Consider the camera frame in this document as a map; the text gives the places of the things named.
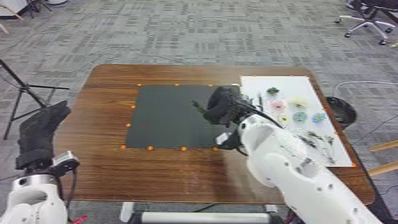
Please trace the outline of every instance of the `black mat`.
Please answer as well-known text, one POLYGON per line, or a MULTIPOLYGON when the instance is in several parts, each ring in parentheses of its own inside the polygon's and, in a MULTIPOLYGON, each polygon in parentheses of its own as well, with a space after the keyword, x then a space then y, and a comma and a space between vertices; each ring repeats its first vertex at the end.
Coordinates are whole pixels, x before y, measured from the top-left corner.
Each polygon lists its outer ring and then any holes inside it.
POLYGON ((208 98, 216 87, 142 86, 128 129, 126 147, 209 148, 215 137, 232 132, 208 123, 192 106, 192 100, 206 108, 208 98))

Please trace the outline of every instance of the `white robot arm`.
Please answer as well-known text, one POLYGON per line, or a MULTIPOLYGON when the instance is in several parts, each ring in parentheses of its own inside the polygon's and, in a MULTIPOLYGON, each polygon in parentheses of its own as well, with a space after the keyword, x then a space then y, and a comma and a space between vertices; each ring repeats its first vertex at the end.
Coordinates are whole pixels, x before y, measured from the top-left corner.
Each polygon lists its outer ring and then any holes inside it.
POLYGON ((1 224, 65 224, 67 211, 53 176, 37 174, 14 181, 1 224))
POLYGON ((247 168, 257 181, 277 187, 284 202, 307 224, 376 224, 355 194, 307 155, 307 145, 275 124, 250 115, 238 127, 247 168))

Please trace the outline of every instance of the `floor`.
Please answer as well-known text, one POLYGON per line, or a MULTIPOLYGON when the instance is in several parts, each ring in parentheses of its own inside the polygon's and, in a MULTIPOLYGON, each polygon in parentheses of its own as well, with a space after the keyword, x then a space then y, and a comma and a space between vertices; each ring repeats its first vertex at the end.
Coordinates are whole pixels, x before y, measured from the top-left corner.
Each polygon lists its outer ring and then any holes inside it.
MULTIPOLYGON (((398 119, 364 138, 366 133, 398 114, 398 86, 344 84, 344 81, 398 82, 398 49, 378 46, 378 35, 362 28, 343 37, 353 22, 334 24, 341 14, 355 14, 343 0, 71 0, 44 9, 25 21, 1 21, 10 35, 0 33, 0 58, 21 79, 65 86, 53 102, 72 105, 92 67, 122 64, 300 65, 314 73, 323 94, 341 97, 355 107, 359 119, 346 129, 366 168, 398 159, 396 149, 369 153, 369 146, 396 139, 398 119)), ((17 91, 0 80, 0 130, 10 115, 17 91)), ((35 108, 23 99, 21 112, 35 108)), ((9 140, 0 141, 0 179, 17 174, 17 123, 9 140)), ((398 219, 398 172, 373 178, 391 213, 398 219)), ((10 179, 0 181, 0 211, 10 179)), ((202 205, 145 204, 151 210, 195 210, 202 205)), ((211 209, 263 211, 261 206, 231 205, 211 209)), ((119 203, 76 202, 72 217, 85 223, 115 223, 119 203)))

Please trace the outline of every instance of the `wooden table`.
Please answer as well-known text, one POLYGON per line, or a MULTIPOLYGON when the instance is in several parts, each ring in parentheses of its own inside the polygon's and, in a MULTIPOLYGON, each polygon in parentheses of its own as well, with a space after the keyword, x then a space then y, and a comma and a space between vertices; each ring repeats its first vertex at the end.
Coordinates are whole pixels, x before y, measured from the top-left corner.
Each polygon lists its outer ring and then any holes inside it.
MULTIPOLYGON (((122 149, 138 85, 239 83, 239 76, 309 76, 339 138, 359 160, 307 69, 300 67, 99 65, 56 132, 58 153, 81 162, 74 200, 282 204, 277 189, 255 182, 234 151, 122 149)), ((362 202, 373 189, 362 167, 332 168, 362 202)))

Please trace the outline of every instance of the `white paper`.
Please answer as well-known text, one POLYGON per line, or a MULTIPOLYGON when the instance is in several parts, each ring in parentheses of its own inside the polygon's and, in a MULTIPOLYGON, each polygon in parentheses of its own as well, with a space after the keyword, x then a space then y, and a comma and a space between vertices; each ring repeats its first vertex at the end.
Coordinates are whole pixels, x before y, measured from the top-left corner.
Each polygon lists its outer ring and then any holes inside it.
POLYGON ((351 160, 346 154, 344 146, 341 139, 335 135, 334 126, 330 119, 314 123, 312 115, 316 113, 325 113, 312 85, 309 82, 309 77, 305 76, 241 76, 241 94, 252 100, 252 105, 259 106, 263 101, 263 112, 275 121, 280 123, 282 117, 287 118, 287 122, 282 125, 293 133, 300 134, 309 138, 316 144, 316 149, 309 147, 309 153, 312 159, 323 163, 328 167, 350 167, 351 160), (266 93, 266 90, 275 87, 279 93, 271 96, 266 93), (305 107, 296 107, 291 103, 293 99, 300 97, 305 100, 305 107), (284 110, 277 110, 271 107, 271 102, 280 101, 284 103, 284 110), (296 112, 305 112, 307 120, 303 122, 293 121, 293 114, 296 112), (309 132, 321 137, 323 140, 318 140, 311 136, 309 132))

